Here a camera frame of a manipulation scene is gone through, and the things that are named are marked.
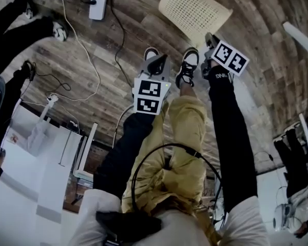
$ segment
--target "power strip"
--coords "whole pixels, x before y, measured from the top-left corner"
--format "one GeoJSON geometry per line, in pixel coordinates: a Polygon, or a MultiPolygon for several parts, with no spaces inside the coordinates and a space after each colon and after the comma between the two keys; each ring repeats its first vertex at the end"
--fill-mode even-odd
{"type": "Polygon", "coordinates": [[[95,0],[95,1],[96,1],[95,5],[90,5],[89,18],[93,20],[102,20],[104,18],[107,0],[95,0]]]}

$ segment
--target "person in black pants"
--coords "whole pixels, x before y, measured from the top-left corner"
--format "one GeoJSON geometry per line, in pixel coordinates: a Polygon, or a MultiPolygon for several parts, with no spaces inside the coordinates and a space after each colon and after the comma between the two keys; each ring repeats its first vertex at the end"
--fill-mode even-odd
{"type": "MultiPolygon", "coordinates": [[[[219,149],[225,208],[229,212],[220,245],[266,246],[269,245],[269,239],[259,211],[254,156],[245,121],[236,102],[233,84],[228,79],[228,71],[214,61],[211,65],[213,68],[205,79],[210,84],[209,95],[219,149]]],[[[181,88],[181,91],[195,94],[192,89],[195,69],[196,66],[182,65],[176,78],[177,87],[181,88]]],[[[195,101],[196,97],[187,96],[186,99],[195,101]]],[[[192,106],[185,106],[186,110],[191,110],[191,115],[199,118],[192,113],[192,108],[192,106]]],[[[193,120],[192,125],[183,126],[199,127],[194,121],[196,120],[193,120]]],[[[104,213],[121,211],[121,198],[129,181],[131,169],[143,141],[151,134],[153,122],[155,122],[154,116],[141,113],[132,114],[126,119],[124,135],[94,172],[94,189],[85,192],[79,212],[81,216],[79,228],[75,231],[69,245],[87,245],[89,242],[104,244],[107,235],[112,234],[111,227],[140,237],[133,245],[212,245],[199,227],[197,219],[168,204],[161,206],[160,210],[152,215],[160,219],[163,225],[159,231],[156,230],[156,233],[145,234],[146,238],[139,234],[152,224],[149,221],[140,220],[138,225],[135,222],[130,222],[128,225],[123,222],[123,218],[118,218],[117,222],[112,219],[105,221],[102,219],[104,213]]],[[[142,167],[148,169],[150,173],[152,168],[149,168],[148,164],[149,162],[145,162],[142,167]]],[[[160,191],[169,192],[167,189],[168,187],[161,186],[160,191]]]]}
{"type": "MultiPolygon", "coordinates": [[[[308,219],[306,211],[308,207],[308,171],[306,167],[307,158],[304,150],[298,141],[295,130],[296,124],[285,130],[289,149],[283,141],[282,137],[274,139],[274,145],[278,151],[283,164],[287,171],[287,189],[286,196],[289,205],[291,205],[290,213],[285,216],[283,227],[279,227],[279,217],[275,217],[276,230],[287,229],[297,238],[302,238],[308,233],[308,219]]],[[[281,206],[276,208],[275,212],[279,212],[281,206]]]]}
{"type": "Polygon", "coordinates": [[[33,0],[14,0],[0,11],[0,74],[19,53],[36,41],[51,36],[59,41],[65,41],[67,38],[64,23],[54,12],[51,12],[50,16],[7,31],[23,13],[28,19],[36,15],[37,9],[33,0]]]}
{"type": "MultiPolygon", "coordinates": [[[[14,72],[14,77],[6,83],[5,95],[0,108],[0,146],[10,125],[14,107],[21,96],[21,88],[26,79],[33,80],[35,67],[25,61],[20,70],[14,72]]],[[[0,151],[0,176],[2,174],[1,165],[5,158],[5,151],[0,151]]]]}

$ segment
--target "person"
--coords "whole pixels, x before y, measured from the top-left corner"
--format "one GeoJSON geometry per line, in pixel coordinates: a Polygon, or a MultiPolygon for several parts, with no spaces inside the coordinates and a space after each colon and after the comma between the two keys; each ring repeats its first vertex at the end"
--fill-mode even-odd
{"type": "MultiPolygon", "coordinates": [[[[149,49],[145,60],[156,54],[156,50],[149,49]]],[[[160,115],[135,113],[125,120],[124,135],[94,173],[93,190],[84,194],[78,227],[69,245],[118,245],[116,241],[125,237],[134,245],[213,245],[193,214],[203,192],[204,162],[184,149],[174,148],[168,166],[162,149],[152,153],[138,172],[135,194],[139,213],[133,212],[130,198],[131,180],[140,161],[163,143],[167,112],[174,142],[201,152],[207,111],[193,90],[198,63],[197,50],[188,50],[176,76],[180,97],[170,107],[166,103],[160,115]],[[110,244],[110,237],[115,242],[110,244]]],[[[211,64],[213,68],[204,78],[210,84],[225,208],[229,213],[220,245],[266,246],[270,243],[259,212],[254,157],[245,121],[228,71],[214,61],[211,64]]]]}
{"type": "Polygon", "coordinates": [[[51,36],[59,41],[67,39],[65,24],[54,12],[7,31],[21,14],[28,19],[35,17],[37,8],[33,0],[14,0],[0,11],[0,74],[19,53],[38,40],[51,36]]]}
{"type": "MultiPolygon", "coordinates": [[[[20,70],[14,72],[14,76],[6,83],[5,95],[0,108],[0,147],[5,137],[15,105],[21,96],[21,89],[26,79],[33,81],[35,76],[35,66],[30,61],[25,61],[20,70]]],[[[1,169],[6,152],[0,150],[0,177],[1,169]]]]}
{"type": "Polygon", "coordinates": [[[277,206],[273,224],[276,231],[287,229],[300,239],[308,233],[308,219],[306,217],[308,171],[304,150],[296,136],[297,125],[299,124],[295,123],[285,130],[291,149],[286,146],[282,136],[274,139],[275,148],[287,171],[286,196],[288,204],[277,206]]]}

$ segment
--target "black hair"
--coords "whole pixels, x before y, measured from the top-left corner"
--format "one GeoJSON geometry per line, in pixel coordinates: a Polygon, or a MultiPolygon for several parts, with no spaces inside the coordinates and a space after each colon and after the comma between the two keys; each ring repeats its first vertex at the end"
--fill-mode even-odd
{"type": "Polygon", "coordinates": [[[308,233],[308,220],[304,223],[307,223],[307,227],[304,229],[304,231],[302,233],[295,234],[297,239],[301,239],[304,235],[306,235],[308,233]]]}

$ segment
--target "beige plastic basket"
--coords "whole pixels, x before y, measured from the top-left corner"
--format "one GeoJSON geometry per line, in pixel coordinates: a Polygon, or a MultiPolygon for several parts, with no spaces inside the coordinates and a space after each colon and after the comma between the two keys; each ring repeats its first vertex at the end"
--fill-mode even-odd
{"type": "Polygon", "coordinates": [[[161,0],[159,10],[191,40],[195,47],[205,43],[232,14],[214,0],[161,0]]]}

